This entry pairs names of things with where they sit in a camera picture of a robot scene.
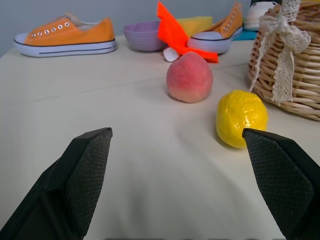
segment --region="fake peach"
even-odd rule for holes
[[[187,103],[204,99],[211,91],[213,80],[206,60],[192,51],[172,63],[166,74],[169,94]]]

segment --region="gray wall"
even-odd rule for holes
[[[213,16],[216,22],[226,16],[235,0],[162,0],[176,18]],[[251,0],[243,3],[247,13]],[[126,24],[157,20],[157,0],[0,0],[0,56],[13,47],[18,33],[30,32],[44,23],[71,12],[86,22],[111,17],[116,35]]]

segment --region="lace bow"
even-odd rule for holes
[[[260,31],[263,40],[259,48],[259,57],[256,61],[255,74],[249,91],[251,92],[257,81],[261,60],[274,45],[279,35],[284,43],[282,51],[277,58],[277,68],[274,72],[272,101],[278,105],[283,101],[292,101],[293,75],[295,70],[294,54],[304,51],[311,42],[311,37],[306,31],[300,31],[296,26],[289,25],[289,21],[295,21],[301,0],[284,0],[282,8],[276,17],[264,15],[259,19]]]

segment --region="yellow sponge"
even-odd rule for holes
[[[179,18],[178,23],[183,27],[184,32],[189,36],[204,32],[213,25],[212,16],[195,16]]]

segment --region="wicker basket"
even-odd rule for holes
[[[275,17],[280,5],[270,9],[266,15]],[[320,121],[320,2],[303,2],[294,24],[311,36],[311,43],[302,53],[294,55],[293,101],[284,101],[280,107],[291,113]],[[248,77],[253,81],[259,48],[263,34],[259,31],[248,66]],[[266,101],[275,104],[273,97],[274,76],[277,68],[277,58],[284,44],[277,36],[276,43],[262,58],[258,79],[254,85],[255,91]]]

